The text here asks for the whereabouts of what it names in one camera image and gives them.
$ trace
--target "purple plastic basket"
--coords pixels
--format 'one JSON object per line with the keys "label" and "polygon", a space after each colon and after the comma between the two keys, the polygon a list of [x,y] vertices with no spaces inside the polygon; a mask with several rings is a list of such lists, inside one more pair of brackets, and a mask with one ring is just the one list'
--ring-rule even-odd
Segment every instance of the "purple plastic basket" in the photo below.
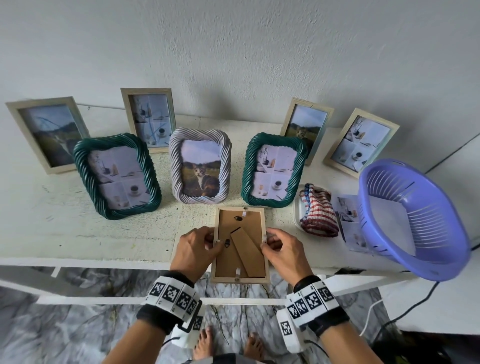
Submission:
{"label": "purple plastic basket", "polygon": [[[376,223],[369,196],[401,202],[415,242],[412,256],[392,242]],[[470,242],[450,199],[415,168],[381,159],[360,174],[359,217],[366,243],[375,254],[402,264],[419,277],[445,281],[470,259]]]}

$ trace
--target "person's left hand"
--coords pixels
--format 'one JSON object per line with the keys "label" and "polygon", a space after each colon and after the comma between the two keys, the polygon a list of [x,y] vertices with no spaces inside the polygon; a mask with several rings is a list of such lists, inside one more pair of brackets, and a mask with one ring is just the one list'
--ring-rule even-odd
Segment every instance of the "person's left hand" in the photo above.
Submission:
{"label": "person's left hand", "polygon": [[198,281],[224,247],[222,242],[213,244],[213,232],[214,228],[202,226],[180,236],[170,270],[184,274],[193,283]]}

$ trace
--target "person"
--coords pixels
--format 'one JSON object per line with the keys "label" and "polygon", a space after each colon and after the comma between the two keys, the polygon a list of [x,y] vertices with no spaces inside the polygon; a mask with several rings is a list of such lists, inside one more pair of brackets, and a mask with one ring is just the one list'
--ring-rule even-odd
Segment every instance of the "person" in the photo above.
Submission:
{"label": "person", "polygon": [[[202,226],[182,235],[170,271],[164,276],[182,280],[193,287],[224,249],[222,242],[213,244],[213,231],[214,228]],[[262,253],[280,276],[294,287],[294,292],[297,292],[299,287],[304,288],[311,282],[320,280],[313,274],[303,244],[296,237],[281,229],[267,228],[266,231],[269,237],[261,245]],[[168,315],[173,317],[171,313],[156,306],[143,305],[137,320],[103,363],[155,363],[165,336],[173,329]],[[333,364],[382,364],[349,323],[349,318],[341,307],[327,311],[308,325],[319,336]],[[193,351],[194,363],[265,363],[264,345],[255,334],[249,335],[243,358],[237,361],[235,354],[223,354],[212,358],[213,344],[212,329],[202,330]]]}

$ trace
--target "green picture frame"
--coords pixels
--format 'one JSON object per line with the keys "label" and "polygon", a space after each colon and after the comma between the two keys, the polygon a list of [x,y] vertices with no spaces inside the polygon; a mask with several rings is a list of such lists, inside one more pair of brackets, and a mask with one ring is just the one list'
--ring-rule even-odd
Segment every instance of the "green picture frame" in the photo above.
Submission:
{"label": "green picture frame", "polygon": [[[287,146],[297,152],[293,161],[293,169],[288,180],[288,185],[285,189],[285,197],[278,201],[276,199],[258,198],[252,196],[254,189],[254,177],[259,164],[258,151],[262,146]],[[243,168],[241,197],[251,206],[268,206],[274,208],[286,207],[291,204],[297,193],[298,185],[300,183],[303,166],[308,156],[308,149],[303,140],[296,137],[272,135],[267,133],[259,133],[254,136],[248,143],[247,151],[245,153],[245,167]]]}
{"label": "green picture frame", "polygon": [[[121,210],[108,207],[107,199],[102,195],[97,175],[88,163],[88,157],[92,151],[104,151],[114,147],[128,146],[137,151],[137,161],[144,174],[144,183],[150,194],[148,203]],[[162,201],[162,192],[156,179],[156,172],[148,153],[148,148],[138,136],[123,133],[100,138],[85,138],[78,142],[73,149],[73,160],[80,177],[93,201],[95,210],[109,220],[118,220],[131,215],[155,211]]]}

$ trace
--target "twisted rope-textured frame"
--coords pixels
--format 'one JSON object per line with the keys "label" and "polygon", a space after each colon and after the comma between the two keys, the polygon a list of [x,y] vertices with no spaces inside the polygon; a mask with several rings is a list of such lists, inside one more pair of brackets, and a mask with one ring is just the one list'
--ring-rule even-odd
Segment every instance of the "twisted rope-textured frame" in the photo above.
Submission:
{"label": "twisted rope-textured frame", "polygon": [[[272,198],[261,199],[251,195],[253,189],[253,179],[257,170],[257,152],[263,145],[269,146],[289,146],[297,152],[297,156],[293,161],[293,172],[288,180],[287,195],[282,201]],[[268,206],[280,208],[290,205],[297,193],[300,182],[301,173],[305,159],[308,156],[308,149],[303,140],[290,136],[279,136],[267,133],[259,133],[248,143],[247,152],[245,153],[245,167],[243,168],[243,176],[241,181],[241,196],[243,200],[251,206]]]}
{"label": "twisted rope-textured frame", "polygon": [[[93,150],[108,150],[116,146],[129,146],[137,151],[137,160],[144,173],[144,182],[150,194],[150,201],[147,204],[124,210],[112,210],[108,207],[108,202],[98,187],[98,178],[88,164],[88,156]],[[109,220],[118,220],[130,215],[155,211],[162,201],[162,192],[156,179],[152,159],[148,154],[147,144],[136,135],[124,133],[102,138],[83,139],[73,149],[73,160],[93,201],[95,210]]]}
{"label": "twisted rope-textured frame", "polygon": [[[220,190],[215,197],[199,196],[190,197],[182,193],[183,181],[181,179],[181,167],[183,158],[181,156],[181,145],[184,140],[211,140],[220,146]],[[177,128],[170,137],[168,147],[171,161],[172,192],[177,200],[184,204],[218,204],[226,199],[230,188],[230,160],[232,143],[228,135],[220,130],[196,130]]]}

